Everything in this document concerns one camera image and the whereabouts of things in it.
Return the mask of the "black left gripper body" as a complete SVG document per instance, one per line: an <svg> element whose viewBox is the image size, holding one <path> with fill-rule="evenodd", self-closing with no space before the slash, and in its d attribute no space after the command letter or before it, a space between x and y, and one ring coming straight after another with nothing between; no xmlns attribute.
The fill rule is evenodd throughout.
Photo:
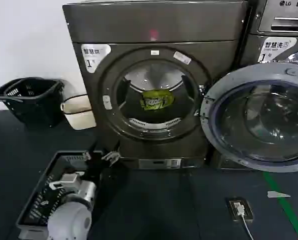
<svg viewBox="0 0 298 240"><path fill-rule="evenodd" d="M84 174L84 179L94 183L99 183L103 170L107 167L107 161L103 159L105 156L101 150L86 152L88 160L85 162L87 169Z"/></svg>

